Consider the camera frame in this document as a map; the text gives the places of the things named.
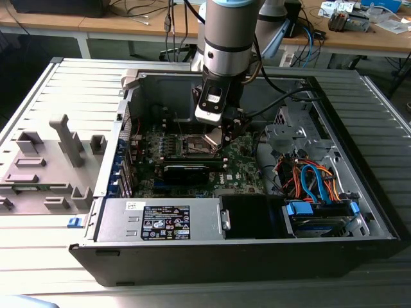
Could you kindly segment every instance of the gray plastic part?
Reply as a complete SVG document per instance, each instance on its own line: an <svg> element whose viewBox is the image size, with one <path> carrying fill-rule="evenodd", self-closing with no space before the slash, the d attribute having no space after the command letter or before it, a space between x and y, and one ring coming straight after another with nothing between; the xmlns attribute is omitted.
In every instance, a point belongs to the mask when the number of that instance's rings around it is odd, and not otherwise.
<svg viewBox="0 0 411 308"><path fill-rule="evenodd" d="M50 191L55 194L71 194L73 188L70 183L66 183L65 186L50 186Z"/></svg>
<svg viewBox="0 0 411 308"><path fill-rule="evenodd" d="M51 58L50 63L62 63L63 59L61 56L54 56Z"/></svg>
<svg viewBox="0 0 411 308"><path fill-rule="evenodd" d="M44 167L46 165L46 161L44 158L18 158L15 160L14 164L18 168L24 167Z"/></svg>
<svg viewBox="0 0 411 308"><path fill-rule="evenodd" d="M71 194L71 199L74 201L77 209L90 209L93 201L92 191L90 187L87 187L83 196L80 190L75 187Z"/></svg>
<svg viewBox="0 0 411 308"><path fill-rule="evenodd" d="M104 154L107 147L107 140L104 135L93 135L90 140L91 151L94 155Z"/></svg>
<svg viewBox="0 0 411 308"><path fill-rule="evenodd" d="M70 205L64 197L46 197L44 205L49 210L70 209Z"/></svg>
<svg viewBox="0 0 411 308"><path fill-rule="evenodd" d="M11 210L13 203L4 197L0 197L0 210Z"/></svg>
<svg viewBox="0 0 411 308"><path fill-rule="evenodd" d="M16 143L24 155L30 156L37 155L35 144L42 144L43 141L37 132L22 132Z"/></svg>
<svg viewBox="0 0 411 308"><path fill-rule="evenodd" d="M81 168L73 168L68 156L62 153L58 145L59 140L43 141L43 144L36 145L36 149L39 153L37 158L42 157L47 162L44 167L17 167L14 162L18 158L27 158L18 151L9 168L4 172L4 177L0 181L2 185L0 196L9 198L14 207L10 212L0 211L0 216L10 215L11 212L13 214L61 214L62 210L49 210L44 206L46 197L52 196L63 196L70 204L70 208L64 210L64 214L85 214L90 211L77 209L71 199L71 193L74 187L82 193L88 186L94 191L103 155L93 155L90 140L83 140L84 151L80 155L84 159L84 164ZM5 182L9 174L36 174L39 181L35 184Z"/></svg>
<svg viewBox="0 0 411 308"><path fill-rule="evenodd" d="M15 191L12 186L3 186L0 187L0 194L18 194L18 191Z"/></svg>
<svg viewBox="0 0 411 308"><path fill-rule="evenodd" d="M37 183L39 181L39 177L37 175L8 175L6 177L5 182L10 183Z"/></svg>
<svg viewBox="0 0 411 308"><path fill-rule="evenodd" d="M62 142L62 146L64 147L73 167L81 167L84 161L78 151L78 137L73 139L74 136L67 127L68 121L69 118L67 117L67 114L53 115L49 121L49 124L57 131L57 134Z"/></svg>
<svg viewBox="0 0 411 308"><path fill-rule="evenodd" d="M78 151L79 151L79 152L84 151L83 144L82 144L82 142L80 141L80 138L78 138L77 132L71 133L71 137L73 138L73 141L74 141L74 143L76 144L76 147L77 147ZM61 141L58 143L58 145L60 146L60 149L62 149L62 152L63 152L63 153L67 153L67 151L66 151L66 149L64 148L64 145L63 145L63 143L62 143Z"/></svg>

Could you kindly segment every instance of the sticker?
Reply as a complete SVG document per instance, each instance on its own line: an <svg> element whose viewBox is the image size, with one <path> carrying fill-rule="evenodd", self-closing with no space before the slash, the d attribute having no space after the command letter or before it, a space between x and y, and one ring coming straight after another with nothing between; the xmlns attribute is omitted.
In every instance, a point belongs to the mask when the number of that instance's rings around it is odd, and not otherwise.
<svg viewBox="0 0 411 308"><path fill-rule="evenodd" d="M143 210L145 205L143 201L127 201L126 210Z"/></svg>
<svg viewBox="0 0 411 308"><path fill-rule="evenodd" d="M156 241L165 239L190 239L190 207L144 206L141 239Z"/></svg>

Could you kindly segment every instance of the motherboard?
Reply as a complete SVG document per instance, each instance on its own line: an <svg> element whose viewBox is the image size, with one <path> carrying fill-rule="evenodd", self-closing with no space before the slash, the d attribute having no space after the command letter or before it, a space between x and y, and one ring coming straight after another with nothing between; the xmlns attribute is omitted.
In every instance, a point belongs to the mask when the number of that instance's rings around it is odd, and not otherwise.
<svg viewBox="0 0 411 308"><path fill-rule="evenodd" d="M135 198L217 198L265 192L251 133L214 152L204 135L146 132L137 151Z"/></svg>

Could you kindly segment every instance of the blue latch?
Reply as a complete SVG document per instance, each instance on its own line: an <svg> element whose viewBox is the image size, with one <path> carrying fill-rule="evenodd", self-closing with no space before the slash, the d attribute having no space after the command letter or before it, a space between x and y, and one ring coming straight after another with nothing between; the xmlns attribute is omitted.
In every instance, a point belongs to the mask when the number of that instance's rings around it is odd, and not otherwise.
<svg viewBox="0 0 411 308"><path fill-rule="evenodd" d="M350 206L354 214L358 214L360 212L360 208L358 207L358 204L356 202L351 202Z"/></svg>
<svg viewBox="0 0 411 308"><path fill-rule="evenodd" d="M290 202L287 206L288 215L313 215L313 208L309 202Z"/></svg>
<svg viewBox="0 0 411 308"><path fill-rule="evenodd" d="M83 228L82 221L83 219L79 217L70 218L67 228Z"/></svg>

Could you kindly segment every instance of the metal workbench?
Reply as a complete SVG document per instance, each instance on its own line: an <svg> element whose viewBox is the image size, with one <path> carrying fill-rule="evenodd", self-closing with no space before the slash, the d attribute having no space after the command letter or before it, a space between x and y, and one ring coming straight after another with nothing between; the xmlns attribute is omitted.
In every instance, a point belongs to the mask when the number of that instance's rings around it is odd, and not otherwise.
<svg viewBox="0 0 411 308"><path fill-rule="evenodd" d="M119 81L129 68L189 71L188 64L157 62L64 59L49 64L0 134L0 176L19 149L14 141L19 131L35 128L40 137L57 139L47 121L56 111L69 116L69 127L81 140L88 141L96 132L109 138L122 98ZM355 71L266 71L317 77L410 230L411 131L372 82ZM84 232L67 229L70 217L0 216L1 293L26 294L77 308L411 305L411 249L363 265L339 279L102 287L67 251L66 245Z"/></svg>

